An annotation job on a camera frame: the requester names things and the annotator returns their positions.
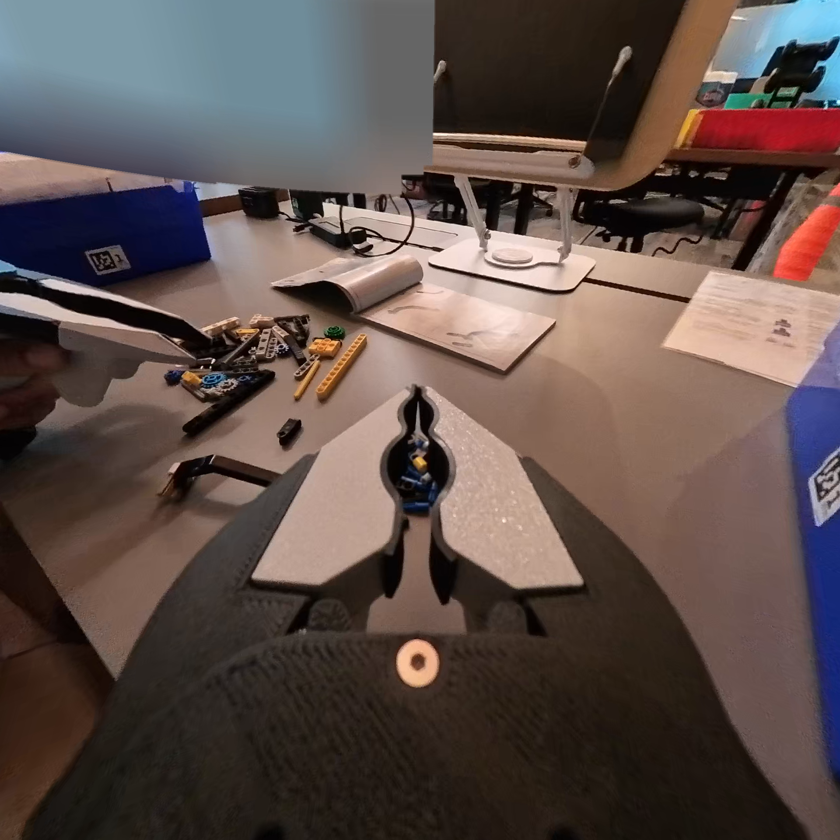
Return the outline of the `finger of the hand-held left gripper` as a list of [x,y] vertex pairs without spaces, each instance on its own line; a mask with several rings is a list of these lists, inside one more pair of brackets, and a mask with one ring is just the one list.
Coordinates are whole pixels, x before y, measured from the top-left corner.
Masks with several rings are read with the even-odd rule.
[[40,275],[7,262],[1,266],[2,314],[92,327],[112,322],[121,328],[159,333],[185,345],[211,340],[182,317],[102,289]]
[[66,402],[93,407],[110,384],[128,380],[143,363],[191,365],[193,354],[164,335],[148,330],[61,324],[59,346],[69,353],[66,369],[56,374],[56,390]]

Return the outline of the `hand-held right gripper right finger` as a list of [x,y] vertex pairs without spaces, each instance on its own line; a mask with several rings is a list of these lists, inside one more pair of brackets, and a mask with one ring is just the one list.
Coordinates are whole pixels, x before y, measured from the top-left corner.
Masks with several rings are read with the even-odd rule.
[[585,582],[514,448],[429,387],[417,388],[439,493],[429,570],[442,603],[577,592]]

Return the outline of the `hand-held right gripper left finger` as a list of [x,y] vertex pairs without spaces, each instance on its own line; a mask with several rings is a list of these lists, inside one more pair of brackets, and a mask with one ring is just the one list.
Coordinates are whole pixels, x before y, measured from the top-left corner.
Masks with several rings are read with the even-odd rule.
[[263,589],[335,599],[392,599],[403,576],[404,516],[388,475],[409,431],[409,385],[325,444],[252,575]]

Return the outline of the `pile of mixed lego pieces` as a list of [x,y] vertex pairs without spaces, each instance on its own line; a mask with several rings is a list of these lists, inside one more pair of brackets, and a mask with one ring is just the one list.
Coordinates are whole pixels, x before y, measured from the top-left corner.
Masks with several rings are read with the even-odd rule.
[[207,325],[209,349],[192,362],[179,363],[164,375],[168,386],[180,386],[203,404],[203,410],[182,427],[182,435],[198,438],[264,392],[277,379],[273,364],[291,358],[295,370],[292,400],[299,403],[312,390],[327,402],[366,350],[368,336],[348,339],[339,325],[311,336],[307,314],[268,317],[256,314],[243,324],[228,318]]

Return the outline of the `pile of small blue lego pins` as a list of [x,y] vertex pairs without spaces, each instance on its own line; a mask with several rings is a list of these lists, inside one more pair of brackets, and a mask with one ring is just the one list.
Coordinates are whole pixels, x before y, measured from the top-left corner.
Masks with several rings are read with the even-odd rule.
[[402,471],[394,482],[406,515],[426,516],[438,499],[440,486],[431,472],[430,446],[423,433],[414,433],[406,441]]

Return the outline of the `black angled lego beam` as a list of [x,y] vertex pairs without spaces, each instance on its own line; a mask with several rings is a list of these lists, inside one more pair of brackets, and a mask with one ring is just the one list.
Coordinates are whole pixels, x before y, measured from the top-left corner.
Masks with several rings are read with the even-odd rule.
[[196,481],[205,476],[221,476],[266,488],[280,478],[281,473],[221,455],[190,458],[169,468],[164,486],[157,495],[164,500],[181,501]]

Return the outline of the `lego instruction booklet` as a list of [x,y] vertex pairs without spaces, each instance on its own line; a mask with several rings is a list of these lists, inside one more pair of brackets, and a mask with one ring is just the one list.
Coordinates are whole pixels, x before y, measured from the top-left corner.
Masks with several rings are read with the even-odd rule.
[[271,287],[337,291],[357,319],[502,374],[556,324],[553,318],[425,281],[421,263],[409,255],[331,259]]

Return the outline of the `person's left hand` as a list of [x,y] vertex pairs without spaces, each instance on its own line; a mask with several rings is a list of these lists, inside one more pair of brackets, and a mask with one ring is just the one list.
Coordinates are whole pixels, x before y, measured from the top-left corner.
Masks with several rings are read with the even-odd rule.
[[60,346],[2,337],[1,460],[15,458],[35,439],[37,425],[56,407],[52,376],[65,370],[70,354]]

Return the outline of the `blue plastic bin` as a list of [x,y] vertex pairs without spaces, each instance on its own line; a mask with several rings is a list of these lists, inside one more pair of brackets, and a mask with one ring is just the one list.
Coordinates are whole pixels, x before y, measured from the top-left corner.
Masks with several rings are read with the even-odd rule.
[[839,781],[839,327],[785,407],[822,735]]
[[1,209],[3,263],[92,287],[211,258],[191,182]]

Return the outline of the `black power adapter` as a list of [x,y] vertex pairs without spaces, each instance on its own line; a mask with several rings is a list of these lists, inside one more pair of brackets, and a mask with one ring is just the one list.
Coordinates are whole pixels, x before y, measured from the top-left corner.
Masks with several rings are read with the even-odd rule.
[[338,219],[332,217],[314,217],[308,221],[308,230],[313,236],[336,249],[346,250],[366,243],[363,230],[345,225],[341,227]]

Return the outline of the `silver monitor stand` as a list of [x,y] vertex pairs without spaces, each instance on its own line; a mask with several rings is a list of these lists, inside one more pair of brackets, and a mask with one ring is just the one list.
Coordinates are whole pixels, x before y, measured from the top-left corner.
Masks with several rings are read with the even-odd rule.
[[[461,238],[428,258],[437,270],[494,280],[536,291],[564,293],[575,290],[592,271],[595,261],[572,253],[571,210],[573,188],[586,185],[594,174],[593,163],[582,151],[558,146],[540,149],[526,145],[480,142],[478,135],[437,134],[430,170],[452,175],[467,211],[473,238]],[[561,240],[539,245],[536,239],[491,230],[480,215],[469,179],[554,184],[555,211],[560,216]]]

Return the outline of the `printed paper sheet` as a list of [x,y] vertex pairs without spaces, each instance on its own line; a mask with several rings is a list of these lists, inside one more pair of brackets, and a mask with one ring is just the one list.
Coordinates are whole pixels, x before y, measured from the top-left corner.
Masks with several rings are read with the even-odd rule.
[[838,319],[838,295],[711,270],[661,347],[796,387]]

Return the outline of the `black office chair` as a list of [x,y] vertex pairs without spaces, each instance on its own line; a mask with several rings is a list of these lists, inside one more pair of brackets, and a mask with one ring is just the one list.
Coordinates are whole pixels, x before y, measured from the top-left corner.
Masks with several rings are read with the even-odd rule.
[[572,209],[576,223],[593,227],[606,244],[616,238],[617,250],[632,254],[642,252],[648,235],[698,225],[704,215],[700,203],[672,196],[605,199],[587,193]]

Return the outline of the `computer monitor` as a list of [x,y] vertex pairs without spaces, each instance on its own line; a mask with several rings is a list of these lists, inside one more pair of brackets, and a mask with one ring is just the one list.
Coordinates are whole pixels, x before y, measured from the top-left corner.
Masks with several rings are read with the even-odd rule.
[[426,172],[615,191],[665,162],[736,1],[437,1]]

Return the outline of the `red plastic bin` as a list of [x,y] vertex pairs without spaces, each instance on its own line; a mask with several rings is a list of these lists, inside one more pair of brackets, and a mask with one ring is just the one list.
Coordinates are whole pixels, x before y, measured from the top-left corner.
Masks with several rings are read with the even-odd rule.
[[699,111],[683,140],[687,148],[729,151],[834,153],[837,108],[750,108]]

